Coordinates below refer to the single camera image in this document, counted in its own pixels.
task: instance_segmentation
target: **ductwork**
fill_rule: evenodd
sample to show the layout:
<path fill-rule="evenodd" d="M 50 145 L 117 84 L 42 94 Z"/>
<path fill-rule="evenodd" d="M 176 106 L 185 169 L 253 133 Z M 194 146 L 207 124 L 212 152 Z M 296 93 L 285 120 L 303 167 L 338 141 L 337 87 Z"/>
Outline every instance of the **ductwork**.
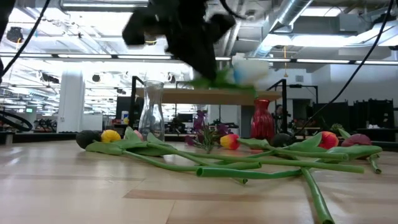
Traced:
<path fill-rule="evenodd" d="M 64 11 L 86 12 L 131 12 L 135 7 L 146 7 L 148 0 L 60 0 L 60 7 Z"/>
<path fill-rule="evenodd" d="M 312 2 L 313 0 L 284 0 L 276 13 L 271 13 L 267 16 L 262 27 L 263 40 L 254 51 L 253 56 L 265 57 L 272 49 L 272 46 L 263 46 L 263 42 L 269 32 L 293 25 Z"/>

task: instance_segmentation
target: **ceiling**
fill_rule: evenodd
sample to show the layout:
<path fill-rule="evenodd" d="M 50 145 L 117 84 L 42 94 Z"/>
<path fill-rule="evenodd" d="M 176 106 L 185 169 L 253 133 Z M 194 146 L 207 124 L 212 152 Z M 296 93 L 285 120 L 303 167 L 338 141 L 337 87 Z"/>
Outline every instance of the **ceiling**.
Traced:
<path fill-rule="evenodd" d="M 10 15 L 8 30 L 11 27 L 21 27 L 21 32 L 26 37 L 39 16 L 44 1 L 32 1 L 34 3 L 27 3 L 29 1 L 21 2 L 23 4 L 16 6 Z M 25 52 L 43 54 L 165 55 L 164 49 L 167 46 L 167 41 L 163 37 L 159 37 L 157 43 L 152 46 L 128 47 L 125 45 L 121 38 L 121 32 L 131 15 L 128 12 L 131 9 L 120 10 L 117 7 L 112 8 L 107 5 L 118 2 L 121 1 L 98 0 L 93 3 L 93 1 L 88 0 L 53 0 Z M 137 0 L 125 0 L 123 4 L 136 2 Z M 368 50 L 369 45 L 374 41 L 375 31 L 372 30 L 370 25 L 373 25 L 373 21 L 380 16 L 382 9 L 386 6 L 386 1 L 314 1 L 296 20 L 292 27 L 293 32 L 288 34 L 278 32 L 265 33 L 264 28 L 268 19 L 277 15 L 281 2 L 278 0 L 228 0 L 228 4 L 234 11 L 242 15 L 254 12 L 257 20 L 237 21 L 236 26 L 215 44 L 216 54 L 218 56 L 229 56 L 235 53 L 245 53 L 248 56 L 253 56 L 257 50 L 265 48 L 268 49 L 268 57 L 361 59 L 364 52 Z M 106 7 L 98 7 L 99 4 L 105 4 Z M 219 2 L 209 1 L 206 17 L 209 18 L 214 13 L 219 12 L 225 12 Z M 331 22 L 336 22 L 337 20 L 342 21 L 345 16 L 350 16 L 349 19 L 354 17 L 359 22 L 364 22 L 363 27 L 368 27 L 363 32 L 359 31 L 357 34 L 346 36 L 345 41 L 350 41 L 350 47 L 334 45 L 334 42 L 326 39 L 325 35 L 322 35 L 321 38 L 323 42 L 317 43 L 315 46 L 311 46 L 311 44 L 316 42 L 314 35 L 310 37 L 310 40 L 302 41 L 305 44 L 297 44 L 298 35 L 295 33 L 296 29 L 305 29 L 312 32 L 311 28 L 322 26 L 321 22 L 326 21 L 331 24 Z M 372 54 L 372 59 L 384 59 L 390 56 L 391 52 L 388 46 L 398 45 L 398 36 L 396 36 L 398 26 L 395 24 L 396 21 L 391 22 L 392 24 L 383 34 L 380 47 L 376 48 L 376 51 Z M 0 44 L 0 52 L 16 52 L 20 46 L 21 44 L 4 37 Z M 42 105 L 46 105 L 47 102 L 49 106 L 54 107 L 53 111 L 56 111 L 60 85 L 45 82 L 41 77 L 46 74 L 57 78 L 61 82 L 62 72 L 68 66 L 68 63 L 71 62 L 67 60 L 43 60 L 42 58 L 18 60 L 3 78 L 2 96 L 4 99 L 8 98 L 7 102 L 3 101 L 3 104 L 14 105 L 39 101 L 42 102 Z M 125 90 L 126 94 L 129 95 L 131 77 L 133 75 L 143 80 L 155 79 L 164 81 L 166 88 L 175 88 L 175 84 L 167 81 L 167 75 L 170 73 L 175 75 L 177 81 L 189 80 L 193 77 L 192 69 L 183 63 L 99 62 L 98 60 L 90 61 L 88 59 L 86 62 L 82 62 L 81 66 L 84 68 L 87 86 L 87 113 L 96 111 L 113 114 L 114 108 L 116 108 L 114 99 L 119 95 L 117 88 Z M 281 67 L 283 67 L 283 63 L 274 63 L 275 69 Z M 314 69 L 314 67 L 306 64 L 289 65 L 289 68 Z M 93 75 L 100 75 L 102 81 L 93 82 Z M 99 105 L 98 100 L 103 102 L 102 106 Z"/>

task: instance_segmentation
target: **wooden shelf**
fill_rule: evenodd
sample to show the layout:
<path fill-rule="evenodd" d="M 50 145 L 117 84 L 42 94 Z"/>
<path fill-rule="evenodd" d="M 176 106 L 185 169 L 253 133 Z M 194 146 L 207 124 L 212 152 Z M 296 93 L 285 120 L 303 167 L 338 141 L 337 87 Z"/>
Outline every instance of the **wooden shelf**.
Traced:
<path fill-rule="evenodd" d="M 144 97 L 144 89 L 137 88 L 136 94 Z M 274 101 L 281 97 L 278 91 L 258 91 L 259 99 Z M 187 90 L 166 88 L 162 103 L 194 105 L 253 105 L 251 94 L 229 90 Z"/>

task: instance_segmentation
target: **wooden floor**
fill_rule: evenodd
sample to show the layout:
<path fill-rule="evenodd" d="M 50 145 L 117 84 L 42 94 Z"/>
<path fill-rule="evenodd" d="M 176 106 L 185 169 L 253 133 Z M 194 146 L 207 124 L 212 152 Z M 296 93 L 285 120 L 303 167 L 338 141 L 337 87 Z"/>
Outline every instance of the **wooden floor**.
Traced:
<path fill-rule="evenodd" d="M 165 161 L 190 164 L 174 156 Z M 313 171 L 335 222 L 398 223 L 398 154 L 382 154 L 381 175 L 373 174 L 365 162 L 358 163 L 366 166 L 365 174 Z M 316 220 L 302 177 L 239 185 L 231 179 L 204 179 L 135 159 L 85 152 L 73 141 L 0 147 L 1 224 L 308 224 Z"/>

